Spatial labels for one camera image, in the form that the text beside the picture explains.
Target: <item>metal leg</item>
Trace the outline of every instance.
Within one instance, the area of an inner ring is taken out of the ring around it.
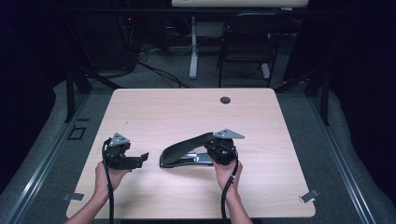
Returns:
[[[197,78],[198,54],[197,54],[197,34],[196,34],[195,17],[191,19],[191,64],[190,64],[190,79]]]

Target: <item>white table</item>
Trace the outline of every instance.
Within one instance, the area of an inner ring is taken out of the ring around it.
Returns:
[[[221,103],[223,96],[231,102]],[[213,167],[166,169],[159,158],[177,142],[225,128],[245,136],[234,144],[244,164],[239,191],[250,217],[315,214],[312,202],[299,199],[309,190],[274,92],[224,88],[114,91],[75,190],[84,198],[70,203],[67,216],[91,198],[102,144],[118,132],[131,140],[127,156],[149,156],[115,191],[114,218],[221,218]],[[108,218],[108,209],[106,204],[96,218]]]

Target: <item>dark background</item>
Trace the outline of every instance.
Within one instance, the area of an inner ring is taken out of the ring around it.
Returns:
[[[65,6],[82,4],[85,7],[84,3],[57,2]],[[375,183],[395,203],[395,3],[391,0],[311,3],[309,10],[344,11],[347,16],[341,22],[303,22],[285,79],[301,76],[321,66],[324,59],[329,60],[326,71],[331,78],[331,90],[340,99],[352,144]],[[97,4],[99,7],[112,7],[105,0]],[[55,100],[52,88],[64,80],[65,74],[76,64],[92,69],[133,69],[136,52],[130,43],[125,43],[125,32],[115,17],[88,20],[79,16],[64,23],[57,16],[43,13],[40,9],[43,5],[53,6],[50,1],[8,1],[1,5],[3,172],[0,190],[3,191],[49,117]],[[141,30],[150,25],[150,20],[141,23]],[[154,30],[157,33],[151,36],[165,35],[163,29]],[[166,38],[162,36],[150,41],[157,41],[157,45],[166,48],[166,41],[161,41],[163,37]],[[93,42],[95,46],[99,43],[101,48],[90,47]]]

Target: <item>chair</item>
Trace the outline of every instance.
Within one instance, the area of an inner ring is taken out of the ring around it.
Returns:
[[[223,62],[270,63],[266,87],[270,87],[280,39],[288,28],[286,16],[277,13],[239,13],[225,23],[218,59],[219,88]]]

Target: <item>silver metal part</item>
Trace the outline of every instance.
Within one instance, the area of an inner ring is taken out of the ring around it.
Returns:
[[[232,138],[239,138],[244,139],[245,136],[236,132],[233,132],[229,129],[224,129],[223,131],[213,133],[213,136],[217,138],[224,138],[224,139],[232,139]]]
[[[111,139],[111,142],[110,142],[109,145],[110,145],[111,147],[114,147],[114,146],[122,145],[122,144],[125,144],[125,143],[129,143],[129,139],[128,139],[128,138],[122,136],[122,135],[119,134],[119,133],[114,133],[114,136],[113,136],[113,138]]]

